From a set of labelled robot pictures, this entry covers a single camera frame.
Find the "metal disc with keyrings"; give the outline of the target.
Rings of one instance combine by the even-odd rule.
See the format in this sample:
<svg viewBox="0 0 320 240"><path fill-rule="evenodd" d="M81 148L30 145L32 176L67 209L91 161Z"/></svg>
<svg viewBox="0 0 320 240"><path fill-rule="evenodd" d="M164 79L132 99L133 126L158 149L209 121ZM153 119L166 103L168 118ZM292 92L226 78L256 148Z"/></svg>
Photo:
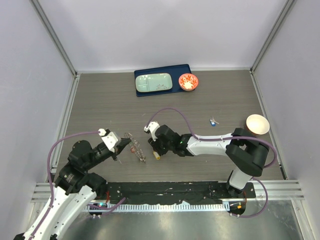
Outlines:
<svg viewBox="0 0 320 240"><path fill-rule="evenodd" d="M124 133L124 137L130 139L130 151L135 154L135 156L138 158L138 160L142 163L146 162L146 156L144 155L139 141L137 141L136 138L133 137L133 135L129 132Z"/></svg>

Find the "yellow tagged key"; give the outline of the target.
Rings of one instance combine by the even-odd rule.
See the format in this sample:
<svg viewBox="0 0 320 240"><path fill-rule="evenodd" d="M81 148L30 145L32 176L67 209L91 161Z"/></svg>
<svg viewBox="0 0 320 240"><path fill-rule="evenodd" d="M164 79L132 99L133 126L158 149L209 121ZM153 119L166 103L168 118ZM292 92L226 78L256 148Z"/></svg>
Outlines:
<svg viewBox="0 0 320 240"><path fill-rule="evenodd" d="M154 155L156 160L160 160L161 159L161 155L155 150L153 151L153 155Z"/></svg>

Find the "blue tagged key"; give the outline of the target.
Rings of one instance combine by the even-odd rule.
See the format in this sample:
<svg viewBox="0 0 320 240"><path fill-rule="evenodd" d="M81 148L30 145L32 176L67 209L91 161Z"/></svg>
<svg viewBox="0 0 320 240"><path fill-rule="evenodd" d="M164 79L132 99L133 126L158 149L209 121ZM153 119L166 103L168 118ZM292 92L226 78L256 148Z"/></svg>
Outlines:
<svg viewBox="0 0 320 240"><path fill-rule="evenodd" d="M210 122L212 127L215 127L216 125L219 125L219 123L213 117L211 117L209 119L209 122Z"/></svg>

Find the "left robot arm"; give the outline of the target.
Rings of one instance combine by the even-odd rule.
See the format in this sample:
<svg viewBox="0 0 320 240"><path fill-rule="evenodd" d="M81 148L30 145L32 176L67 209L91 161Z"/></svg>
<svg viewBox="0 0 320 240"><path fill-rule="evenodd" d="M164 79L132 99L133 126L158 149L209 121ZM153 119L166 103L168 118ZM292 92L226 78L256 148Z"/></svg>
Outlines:
<svg viewBox="0 0 320 240"><path fill-rule="evenodd" d="M108 158L114 160L129 145L130 138L120 138L109 150L104 142L95 148L86 140L77 141L68 155L67 164L50 186L50 197L41 213L16 240L60 240L78 215L94 199L102 199L107 181L89 170Z"/></svg>

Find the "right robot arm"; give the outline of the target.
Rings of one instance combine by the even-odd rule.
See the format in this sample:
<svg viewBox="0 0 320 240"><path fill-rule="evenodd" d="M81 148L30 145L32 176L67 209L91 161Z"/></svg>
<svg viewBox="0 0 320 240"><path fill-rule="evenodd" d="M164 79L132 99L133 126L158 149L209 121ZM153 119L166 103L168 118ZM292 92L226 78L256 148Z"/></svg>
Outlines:
<svg viewBox="0 0 320 240"><path fill-rule="evenodd" d="M243 128L221 136L200 136L191 133L178 134L167 125L152 121L144 127L150 134L148 143L159 156L173 152L180 157L217 155L229 157L236 168L226 183L226 193L241 197L247 182L262 175L270 147Z"/></svg>

